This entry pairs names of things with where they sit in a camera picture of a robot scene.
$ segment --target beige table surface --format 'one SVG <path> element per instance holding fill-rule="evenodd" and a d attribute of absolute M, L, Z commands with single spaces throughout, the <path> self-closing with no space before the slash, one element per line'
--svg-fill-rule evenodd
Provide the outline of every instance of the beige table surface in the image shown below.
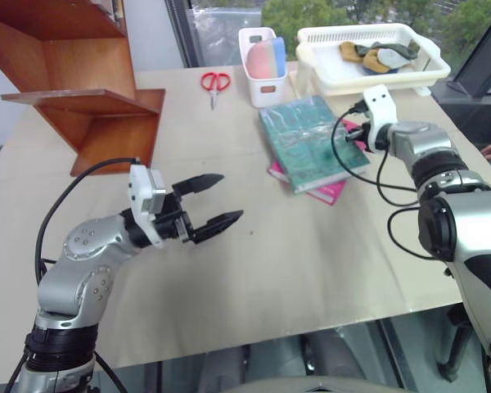
<path fill-rule="evenodd" d="M 198 246 L 170 241 L 147 248 L 120 270 L 100 325 L 98 349 L 113 367 L 142 364 L 300 332 L 458 302 L 444 265 L 397 249 L 385 223 L 393 211 L 365 183 L 348 181 L 335 206 L 293 196 L 267 175 L 271 161 L 240 67 L 223 67 L 232 85 L 209 109 L 204 69 L 137 75 L 139 88 L 166 88 L 153 168 L 168 184 L 202 173 L 225 179 L 184 207 L 193 223 L 224 211 L 244 215 Z M 431 97 L 392 92 L 402 120 L 445 127 L 468 165 L 491 183 L 491 168 Z M 286 99 L 294 98 L 289 81 Z M 359 96 L 329 99 L 338 115 Z M 75 154 L 32 108 L 0 153 L 0 382 L 20 358 L 36 312 L 34 242 L 50 205 L 71 181 Z M 380 157 L 370 156 L 368 176 Z M 389 159 L 385 180 L 411 185 Z M 127 175 L 87 178 L 57 211 L 43 256 L 57 258 L 64 236 L 85 219 L 128 207 Z M 398 201 L 412 194 L 388 192 Z M 399 217 L 398 238 L 417 245 L 414 214 Z"/>

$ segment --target window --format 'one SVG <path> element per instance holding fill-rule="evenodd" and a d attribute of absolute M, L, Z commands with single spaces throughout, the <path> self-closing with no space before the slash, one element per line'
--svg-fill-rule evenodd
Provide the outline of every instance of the window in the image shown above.
<path fill-rule="evenodd" d="M 452 75 L 462 67 L 491 24 L 491 0 L 169 0 L 183 3 L 194 43 L 190 66 L 240 64 L 237 32 L 272 27 L 295 60 L 296 34 L 303 27 L 404 23 L 431 38 Z"/>

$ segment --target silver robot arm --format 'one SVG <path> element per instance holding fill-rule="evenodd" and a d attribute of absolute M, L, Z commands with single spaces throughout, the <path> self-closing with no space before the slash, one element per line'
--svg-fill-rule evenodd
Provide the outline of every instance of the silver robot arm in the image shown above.
<path fill-rule="evenodd" d="M 397 121 L 385 86 L 369 88 L 363 96 L 371 119 L 363 139 L 371 151 L 389 149 L 406 165 L 420 203 L 420 243 L 448 266 L 491 356 L 491 187 L 467 168 L 443 129 Z"/>
<path fill-rule="evenodd" d="M 165 239 L 176 237 L 203 242 L 237 221 L 241 210 L 194 229 L 180 205 L 183 195 L 204 191 L 222 178 L 201 175 L 174 184 L 167 194 L 158 171 L 131 166 L 131 209 L 73 229 L 60 258 L 43 276 L 38 287 L 40 308 L 25 339 L 27 360 L 20 370 L 18 392 L 89 391 L 98 324 L 119 267 L 145 246 L 161 248 Z"/>

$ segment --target white container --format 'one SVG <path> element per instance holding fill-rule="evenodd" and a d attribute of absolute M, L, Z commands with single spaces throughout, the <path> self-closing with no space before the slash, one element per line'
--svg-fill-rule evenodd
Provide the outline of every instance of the white container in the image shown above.
<path fill-rule="evenodd" d="M 251 78 L 246 68 L 247 53 L 258 41 L 276 38 L 277 35 L 269 27 L 250 27 L 240 29 L 238 32 L 238 43 L 240 45 L 240 56 L 244 67 L 245 75 L 249 83 L 251 102 L 256 108 L 264 108 L 281 104 L 284 99 L 284 89 L 286 87 L 287 65 L 285 73 L 280 78 L 255 79 Z"/>
<path fill-rule="evenodd" d="M 295 90 L 300 97 L 309 94 L 307 89 L 311 80 L 316 81 L 318 89 L 325 96 L 360 93 L 377 84 L 384 84 L 389 90 L 415 88 L 417 93 L 425 96 L 430 94 L 427 86 L 445 78 L 451 71 L 440 57 L 440 48 L 433 41 L 399 23 L 310 27 L 299 30 L 298 40 L 296 57 L 299 64 Z M 344 41 L 366 46 L 371 46 L 375 41 L 407 46 L 414 41 L 420 50 L 418 58 L 396 74 L 367 75 L 360 63 L 342 59 L 339 46 Z"/>

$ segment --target red scissors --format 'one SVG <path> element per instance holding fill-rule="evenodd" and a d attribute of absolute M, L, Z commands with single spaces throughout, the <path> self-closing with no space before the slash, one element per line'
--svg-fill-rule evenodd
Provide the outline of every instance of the red scissors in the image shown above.
<path fill-rule="evenodd" d="M 211 95 L 211 110 L 216 107 L 216 97 L 231 83 L 231 78 L 225 72 L 208 72 L 200 80 L 202 88 Z"/>

